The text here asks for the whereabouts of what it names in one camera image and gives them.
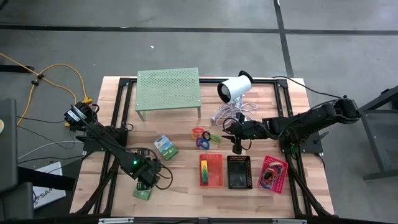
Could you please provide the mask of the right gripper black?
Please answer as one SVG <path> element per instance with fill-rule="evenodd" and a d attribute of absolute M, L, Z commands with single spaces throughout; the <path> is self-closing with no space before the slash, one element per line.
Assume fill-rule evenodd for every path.
<path fill-rule="evenodd" d="M 223 138 L 229 139 L 234 145 L 232 152 L 241 155 L 242 150 L 249 150 L 252 146 L 252 140 L 265 137 L 264 126 L 258 121 L 245 121 L 245 115 L 238 112 L 236 119 L 229 127 L 224 128 L 224 132 L 232 135 L 222 135 Z M 242 140 L 250 140 L 249 146 L 242 146 Z"/>

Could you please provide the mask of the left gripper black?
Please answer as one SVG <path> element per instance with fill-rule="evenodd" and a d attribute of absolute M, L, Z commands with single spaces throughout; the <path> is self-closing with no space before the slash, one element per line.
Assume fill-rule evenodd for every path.
<path fill-rule="evenodd" d="M 136 190 L 145 190 L 146 187 L 157 187 L 160 180 L 160 163 L 157 159 L 143 157 L 143 165 L 140 168 L 138 179 L 141 182 L 136 184 Z"/>

